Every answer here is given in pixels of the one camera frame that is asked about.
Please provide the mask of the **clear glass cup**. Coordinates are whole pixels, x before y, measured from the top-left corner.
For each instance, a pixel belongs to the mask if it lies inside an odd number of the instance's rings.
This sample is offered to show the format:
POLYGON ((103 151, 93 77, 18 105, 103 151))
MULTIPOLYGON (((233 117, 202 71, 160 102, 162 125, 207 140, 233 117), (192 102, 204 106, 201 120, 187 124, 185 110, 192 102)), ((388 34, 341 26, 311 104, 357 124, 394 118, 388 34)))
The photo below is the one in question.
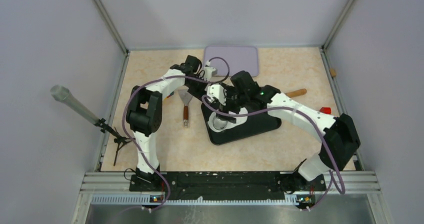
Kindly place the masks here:
POLYGON ((211 125, 212 125, 211 129, 214 132, 221 132, 221 131, 224 131, 226 129, 226 127, 228 125, 228 121, 222 120, 222 119, 218 118, 217 116, 214 116, 211 119, 211 125))

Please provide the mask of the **metal scraper wooden handle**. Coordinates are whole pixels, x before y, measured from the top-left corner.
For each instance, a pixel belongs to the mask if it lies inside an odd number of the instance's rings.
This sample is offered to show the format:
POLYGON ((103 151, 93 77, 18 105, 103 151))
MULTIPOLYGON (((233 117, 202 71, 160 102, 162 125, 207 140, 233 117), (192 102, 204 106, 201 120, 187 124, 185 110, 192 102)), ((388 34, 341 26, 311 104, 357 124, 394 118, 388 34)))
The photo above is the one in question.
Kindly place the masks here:
POLYGON ((188 128, 190 125, 190 112, 189 105, 193 96, 188 92, 187 89, 178 90, 178 95, 183 103, 183 127, 188 128))

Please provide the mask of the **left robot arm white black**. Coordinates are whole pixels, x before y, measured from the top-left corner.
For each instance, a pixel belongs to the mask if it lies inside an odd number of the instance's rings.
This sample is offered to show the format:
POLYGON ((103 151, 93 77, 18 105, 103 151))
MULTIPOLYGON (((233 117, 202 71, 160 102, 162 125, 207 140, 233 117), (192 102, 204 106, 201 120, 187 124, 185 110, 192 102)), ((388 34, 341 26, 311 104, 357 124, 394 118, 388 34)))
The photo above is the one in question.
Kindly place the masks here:
POLYGON ((216 72, 209 63, 202 64, 197 57, 188 55, 185 62, 172 65, 160 78, 133 88, 124 114, 137 148, 135 175, 147 190, 156 190, 161 182, 156 135, 163 119, 164 99, 183 86, 203 95, 216 72))

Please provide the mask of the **wooden dough roller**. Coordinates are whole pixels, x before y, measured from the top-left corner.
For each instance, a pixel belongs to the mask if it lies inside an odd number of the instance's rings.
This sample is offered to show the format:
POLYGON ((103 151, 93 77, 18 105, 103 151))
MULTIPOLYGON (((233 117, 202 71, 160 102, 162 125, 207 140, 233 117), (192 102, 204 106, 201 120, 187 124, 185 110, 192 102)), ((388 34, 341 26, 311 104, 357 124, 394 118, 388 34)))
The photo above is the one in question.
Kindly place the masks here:
POLYGON ((307 93, 307 89, 301 88, 294 91, 286 92, 285 95, 288 96, 289 98, 295 98, 295 97, 303 96, 306 93, 307 93))

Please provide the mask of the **lilac rectangular tray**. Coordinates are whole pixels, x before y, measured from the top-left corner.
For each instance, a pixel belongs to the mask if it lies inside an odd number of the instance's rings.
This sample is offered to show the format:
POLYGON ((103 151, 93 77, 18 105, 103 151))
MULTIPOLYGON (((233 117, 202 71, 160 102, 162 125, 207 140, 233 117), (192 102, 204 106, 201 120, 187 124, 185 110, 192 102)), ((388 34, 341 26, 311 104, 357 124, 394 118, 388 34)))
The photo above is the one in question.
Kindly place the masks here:
POLYGON ((203 62, 206 63, 214 57, 220 57, 227 61, 230 76, 240 71, 246 71, 252 77, 259 75, 259 55, 255 46, 209 45, 205 47, 203 62))

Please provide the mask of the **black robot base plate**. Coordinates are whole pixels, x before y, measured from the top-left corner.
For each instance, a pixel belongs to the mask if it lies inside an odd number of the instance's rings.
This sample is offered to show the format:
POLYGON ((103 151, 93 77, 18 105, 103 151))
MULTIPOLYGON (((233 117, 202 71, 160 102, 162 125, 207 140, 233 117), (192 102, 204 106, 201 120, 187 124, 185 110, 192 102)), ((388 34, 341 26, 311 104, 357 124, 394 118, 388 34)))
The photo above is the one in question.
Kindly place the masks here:
POLYGON ((169 171, 148 178, 134 174, 129 184, 131 192, 170 191, 169 201, 283 200, 296 192, 312 194, 326 188, 322 174, 307 181, 298 173, 281 171, 169 171))

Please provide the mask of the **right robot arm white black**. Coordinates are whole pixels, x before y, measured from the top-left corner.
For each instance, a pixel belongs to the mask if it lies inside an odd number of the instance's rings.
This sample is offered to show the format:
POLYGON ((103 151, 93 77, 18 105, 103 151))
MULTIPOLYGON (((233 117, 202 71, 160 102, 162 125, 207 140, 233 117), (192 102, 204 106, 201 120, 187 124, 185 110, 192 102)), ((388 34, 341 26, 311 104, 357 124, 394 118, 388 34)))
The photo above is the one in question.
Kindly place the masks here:
POLYGON ((263 127, 259 121, 279 119, 302 129, 321 143, 320 151, 304 160, 294 171, 293 184, 307 190, 321 174, 342 171, 361 145, 353 119, 345 113, 340 116, 305 106, 274 86, 259 84, 246 71, 230 79, 231 85, 213 84, 207 97, 218 103, 215 116, 228 124, 223 131, 234 128, 263 127))

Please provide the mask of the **black baking tray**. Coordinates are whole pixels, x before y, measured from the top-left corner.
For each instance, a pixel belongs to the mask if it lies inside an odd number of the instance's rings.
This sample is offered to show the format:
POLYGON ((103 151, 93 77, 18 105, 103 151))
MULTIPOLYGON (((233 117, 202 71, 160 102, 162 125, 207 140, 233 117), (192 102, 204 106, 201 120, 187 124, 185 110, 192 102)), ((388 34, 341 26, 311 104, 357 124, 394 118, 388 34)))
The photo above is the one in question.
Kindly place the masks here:
POLYGON ((259 113, 251 116, 236 117, 235 123, 228 121, 225 130, 215 132, 211 129, 212 118, 218 114, 214 110, 218 109, 219 103, 212 104, 207 98, 202 100, 201 111, 205 122, 209 140, 214 145, 223 145, 234 141, 239 141, 266 132, 274 131, 281 127, 282 121, 268 113, 259 113))

